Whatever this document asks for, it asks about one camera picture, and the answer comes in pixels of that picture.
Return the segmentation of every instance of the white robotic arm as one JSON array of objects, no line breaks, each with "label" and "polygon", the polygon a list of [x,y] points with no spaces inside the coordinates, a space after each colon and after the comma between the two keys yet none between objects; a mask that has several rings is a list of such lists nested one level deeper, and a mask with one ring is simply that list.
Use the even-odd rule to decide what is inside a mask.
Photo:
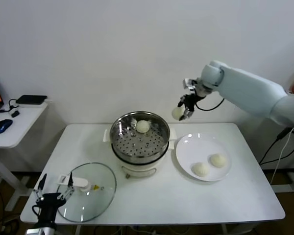
[{"label": "white robotic arm", "polygon": [[184,105],[185,111],[179,120],[189,118],[198,101],[218,91],[222,97],[252,115],[294,127],[294,95],[288,95],[279,84],[244,70],[212,61],[202,70],[201,78],[185,79],[183,84],[191,94],[181,97],[178,107]]}]

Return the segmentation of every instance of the white plate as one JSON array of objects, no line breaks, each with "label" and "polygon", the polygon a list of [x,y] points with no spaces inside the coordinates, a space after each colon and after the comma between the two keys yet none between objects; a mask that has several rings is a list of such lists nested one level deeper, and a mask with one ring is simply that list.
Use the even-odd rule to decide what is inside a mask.
[{"label": "white plate", "polygon": [[[227,158],[227,164],[224,167],[217,168],[211,164],[210,156],[215,153],[220,153]],[[203,133],[188,134],[180,139],[176,147],[176,158],[189,175],[204,181],[221,180],[227,176],[231,168],[231,158],[226,148],[217,137]],[[198,162],[208,164],[207,176],[199,177],[192,172],[192,166]]]}]

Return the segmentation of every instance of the table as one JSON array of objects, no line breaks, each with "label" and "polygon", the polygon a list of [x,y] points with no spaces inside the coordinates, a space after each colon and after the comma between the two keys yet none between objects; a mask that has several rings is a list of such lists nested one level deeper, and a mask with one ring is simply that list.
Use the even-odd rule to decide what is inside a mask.
[{"label": "table", "polygon": [[[0,148],[13,148],[17,146],[46,107],[46,103],[37,107],[20,107],[20,115],[15,118],[12,118],[9,113],[0,113],[0,121],[4,119],[13,120],[12,125],[5,132],[0,134]],[[19,181],[8,168],[0,162],[0,183],[2,179],[15,189],[14,194],[5,207],[6,211],[12,211],[19,197],[29,196],[31,193],[31,190],[25,186],[29,177],[25,176]]]},{"label": "table", "polygon": [[[55,181],[74,167],[88,163],[107,164],[117,178],[117,190],[109,208],[85,225],[185,225],[245,223],[285,217],[275,196],[238,127],[232,123],[171,124],[177,138],[189,133],[214,135],[224,143],[232,158],[229,175],[219,182],[202,182],[188,176],[179,166],[175,150],[169,150],[162,168],[148,178],[125,178],[110,143],[103,142],[111,125],[72,124],[62,134],[40,180],[47,174],[44,193],[56,192]],[[21,220],[36,223],[31,207],[32,193]],[[57,215],[57,224],[72,223]],[[241,226],[239,231],[246,230]]]}]

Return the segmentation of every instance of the computer mouse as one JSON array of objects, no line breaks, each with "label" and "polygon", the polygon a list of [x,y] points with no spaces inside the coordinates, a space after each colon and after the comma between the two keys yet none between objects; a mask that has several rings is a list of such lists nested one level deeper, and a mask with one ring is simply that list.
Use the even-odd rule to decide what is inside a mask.
[{"label": "computer mouse", "polygon": [[11,119],[5,119],[0,121],[0,134],[5,132],[6,129],[9,128],[10,125],[12,125],[13,121]]}]

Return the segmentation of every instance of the floor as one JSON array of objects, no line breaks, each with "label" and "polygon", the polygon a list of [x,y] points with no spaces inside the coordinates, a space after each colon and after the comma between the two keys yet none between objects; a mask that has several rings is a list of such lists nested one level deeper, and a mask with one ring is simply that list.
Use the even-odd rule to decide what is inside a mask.
[{"label": "floor", "polygon": [[[271,178],[271,174],[266,174],[267,178]],[[39,175],[32,175],[27,186],[32,188],[34,187],[36,181],[38,180]],[[278,173],[275,177],[273,184],[287,184],[289,179],[284,173]],[[3,192],[3,200],[6,204],[8,199],[13,194],[13,188],[3,181],[0,185],[0,191]],[[286,217],[283,220],[264,222],[258,225],[253,231],[247,235],[294,235],[294,193],[279,193],[277,194],[278,199],[280,200],[285,212]],[[21,213],[22,208],[24,207],[27,201],[26,197],[21,198],[15,209],[12,212],[5,212],[5,216],[13,213]],[[0,219],[2,216],[2,203],[0,199]],[[17,235],[24,235],[26,229],[31,228],[32,225],[22,223],[20,220],[20,227],[17,231]],[[235,225],[229,225],[228,228],[231,229]],[[75,232],[75,226],[62,226],[59,230],[66,230],[68,232]],[[83,226],[81,228],[81,235],[111,235],[111,234],[122,234],[122,235],[143,235],[148,234],[143,231],[153,232],[156,231],[158,234],[164,235],[218,235],[222,234],[220,225],[196,225],[196,226],[145,226],[145,227],[135,227],[134,229],[140,230],[140,232],[132,230],[130,227],[123,227],[122,233],[118,231],[116,226]]]}]

